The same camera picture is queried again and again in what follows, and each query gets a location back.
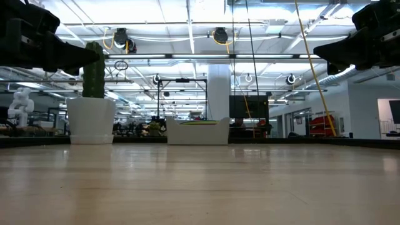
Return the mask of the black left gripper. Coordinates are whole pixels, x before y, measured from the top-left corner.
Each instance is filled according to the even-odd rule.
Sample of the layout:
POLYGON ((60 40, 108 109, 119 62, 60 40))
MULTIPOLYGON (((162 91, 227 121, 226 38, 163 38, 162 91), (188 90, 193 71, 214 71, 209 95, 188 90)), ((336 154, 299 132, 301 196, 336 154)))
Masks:
POLYGON ((78 76, 99 60, 90 49, 62 42, 54 35, 60 20, 28 0, 0 0, 0 66, 58 69, 78 76))

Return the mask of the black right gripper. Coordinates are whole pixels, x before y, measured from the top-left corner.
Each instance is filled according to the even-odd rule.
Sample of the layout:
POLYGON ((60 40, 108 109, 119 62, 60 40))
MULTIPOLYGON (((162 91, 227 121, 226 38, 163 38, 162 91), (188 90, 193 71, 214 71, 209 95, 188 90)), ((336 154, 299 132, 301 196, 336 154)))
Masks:
POLYGON ((378 0, 352 16, 356 32, 338 42, 315 47, 313 53, 327 61, 327 74, 337 75, 355 65, 400 66, 400 0, 378 0))

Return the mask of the grey plastic basket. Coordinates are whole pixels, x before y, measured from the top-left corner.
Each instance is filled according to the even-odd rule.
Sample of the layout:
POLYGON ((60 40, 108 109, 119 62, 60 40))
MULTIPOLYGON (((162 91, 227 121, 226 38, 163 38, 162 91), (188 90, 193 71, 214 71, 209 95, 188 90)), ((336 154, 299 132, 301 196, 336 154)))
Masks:
POLYGON ((227 145, 230 119, 225 117, 215 126, 182 126, 173 117, 166 118, 169 145, 227 145))

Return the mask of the green cactus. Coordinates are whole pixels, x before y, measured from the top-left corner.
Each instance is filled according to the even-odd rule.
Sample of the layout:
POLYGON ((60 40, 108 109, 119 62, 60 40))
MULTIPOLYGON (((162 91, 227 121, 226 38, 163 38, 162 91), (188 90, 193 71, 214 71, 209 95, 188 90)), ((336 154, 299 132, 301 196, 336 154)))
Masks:
POLYGON ((105 57, 103 47, 97 42, 89 42, 86 44, 86 49, 94 51, 98 54, 99 59, 94 63, 83 67, 83 91, 82 96, 85 98, 104 98, 105 85, 105 57))

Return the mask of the white humanoid robot figure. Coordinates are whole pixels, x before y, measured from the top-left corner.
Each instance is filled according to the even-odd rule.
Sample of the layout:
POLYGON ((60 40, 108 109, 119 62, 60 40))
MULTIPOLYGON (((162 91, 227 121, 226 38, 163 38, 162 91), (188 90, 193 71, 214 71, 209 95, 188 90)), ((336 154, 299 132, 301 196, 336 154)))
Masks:
POLYGON ((8 118, 18 118, 18 127, 28 125, 28 114, 34 111, 34 101, 29 98, 31 89, 19 87, 13 94, 13 100, 7 110, 8 118))

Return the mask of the red storage shelf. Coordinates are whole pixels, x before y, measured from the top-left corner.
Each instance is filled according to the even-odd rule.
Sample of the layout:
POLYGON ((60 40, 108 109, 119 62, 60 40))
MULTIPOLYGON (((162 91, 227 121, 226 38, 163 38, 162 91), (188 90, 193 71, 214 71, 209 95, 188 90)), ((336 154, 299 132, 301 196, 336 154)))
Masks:
POLYGON ((334 133, 331 129, 331 125, 336 129, 335 119, 332 115, 315 117, 309 123, 309 133, 312 136, 332 137, 334 133))

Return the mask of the black background monitor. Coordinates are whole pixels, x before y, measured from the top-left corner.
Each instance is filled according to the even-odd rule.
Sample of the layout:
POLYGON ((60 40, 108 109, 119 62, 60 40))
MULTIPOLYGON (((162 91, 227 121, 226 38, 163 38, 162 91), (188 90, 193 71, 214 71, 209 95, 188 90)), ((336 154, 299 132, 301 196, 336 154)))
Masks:
POLYGON ((229 116, 234 119, 266 119, 269 117, 268 97, 230 95, 229 116))

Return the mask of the black wall screen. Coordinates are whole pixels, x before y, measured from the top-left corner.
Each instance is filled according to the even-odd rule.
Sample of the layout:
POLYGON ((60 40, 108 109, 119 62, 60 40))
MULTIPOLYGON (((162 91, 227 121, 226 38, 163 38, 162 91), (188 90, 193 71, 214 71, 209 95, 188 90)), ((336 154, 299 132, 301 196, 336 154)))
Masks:
POLYGON ((389 105, 393 123, 400 124, 400 100, 390 100, 389 105))

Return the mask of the black table frame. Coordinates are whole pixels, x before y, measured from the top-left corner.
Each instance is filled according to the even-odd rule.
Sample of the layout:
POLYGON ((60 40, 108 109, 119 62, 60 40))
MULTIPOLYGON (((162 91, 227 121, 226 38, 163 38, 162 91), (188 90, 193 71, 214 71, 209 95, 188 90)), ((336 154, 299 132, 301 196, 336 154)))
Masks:
MULTIPOLYGON (((167 137, 115 137, 113 143, 156 143, 166 144, 167 137)), ((331 144, 338 146, 355 146, 364 148, 395 149, 400 150, 400 140, 387 139, 350 139, 344 137, 333 138, 229 138, 229 144, 331 144)), ((58 137, 4 137, 0 138, 1 148, 17 148, 28 146, 43 146, 70 144, 67 136, 58 137)))

